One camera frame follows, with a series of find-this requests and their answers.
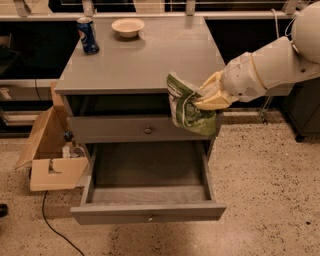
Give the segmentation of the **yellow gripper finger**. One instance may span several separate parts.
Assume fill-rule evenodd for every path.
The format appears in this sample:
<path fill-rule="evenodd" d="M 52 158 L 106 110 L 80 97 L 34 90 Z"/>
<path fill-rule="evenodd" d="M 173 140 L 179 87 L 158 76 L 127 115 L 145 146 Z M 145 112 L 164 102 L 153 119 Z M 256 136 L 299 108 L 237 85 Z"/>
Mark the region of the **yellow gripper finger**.
<path fill-rule="evenodd" d="M 226 91 L 219 90 L 208 99 L 193 100 L 192 103 L 201 110 L 219 110 L 228 108 L 234 102 L 234 97 Z"/>
<path fill-rule="evenodd" d="M 221 89 L 221 76 L 223 72 L 217 71 L 213 73 L 201 86 L 201 92 L 204 98 L 209 98 L 218 93 Z"/>

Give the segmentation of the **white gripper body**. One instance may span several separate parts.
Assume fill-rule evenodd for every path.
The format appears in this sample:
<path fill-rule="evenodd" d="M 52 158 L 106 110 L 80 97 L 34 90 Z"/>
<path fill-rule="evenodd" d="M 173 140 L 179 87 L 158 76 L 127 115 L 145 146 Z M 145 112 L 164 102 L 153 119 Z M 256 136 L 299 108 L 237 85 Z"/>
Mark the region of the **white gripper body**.
<path fill-rule="evenodd" d="M 240 102 L 250 102 L 266 94 L 257 77 L 251 53 L 244 53 L 231 60 L 223 70 L 222 87 Z"/>

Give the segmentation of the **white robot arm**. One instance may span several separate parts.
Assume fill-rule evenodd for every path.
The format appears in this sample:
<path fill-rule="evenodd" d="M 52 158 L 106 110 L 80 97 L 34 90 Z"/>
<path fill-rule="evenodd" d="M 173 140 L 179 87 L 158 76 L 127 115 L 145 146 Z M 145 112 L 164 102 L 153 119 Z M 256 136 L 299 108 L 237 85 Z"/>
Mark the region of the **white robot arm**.
<path fill-rule="evenodd" d="M 289 36 L 231 60 L 224 70 L 211 75 L 200 87 L 193 104 L 202 110 L 250 102 L 284 84 L 320 76 L 320 2 L 296 15 Z"/>

